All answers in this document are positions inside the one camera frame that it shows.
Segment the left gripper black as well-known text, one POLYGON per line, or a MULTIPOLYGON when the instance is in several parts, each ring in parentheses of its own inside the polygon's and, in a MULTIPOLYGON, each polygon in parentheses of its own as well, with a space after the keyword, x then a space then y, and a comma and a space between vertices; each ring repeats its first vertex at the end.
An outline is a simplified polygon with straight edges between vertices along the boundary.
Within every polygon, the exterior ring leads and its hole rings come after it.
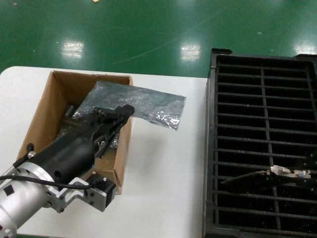
POLYGON ((36 154, 31 163, 47 172, 54 182, 69 183, 84 175, 103 155, 121 128, 134 114, 131 105, 115 109, 95 107, 98 122, 86 122, 56 139, 36 154))

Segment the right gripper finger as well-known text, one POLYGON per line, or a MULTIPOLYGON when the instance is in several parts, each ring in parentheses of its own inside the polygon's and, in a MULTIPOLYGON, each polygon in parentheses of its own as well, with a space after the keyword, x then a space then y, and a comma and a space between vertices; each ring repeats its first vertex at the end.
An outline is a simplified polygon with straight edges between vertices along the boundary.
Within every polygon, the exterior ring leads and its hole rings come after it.
POLYGON ((317 152, 313 151, 304 160, 303 167, 305 170, 316 171, 317 170, 317 152))
POLYGON ((310 174, 301 174, 299 177, 294 178, 294 183, 309 191, 317 190, 317 178, 311 177, 310 174))

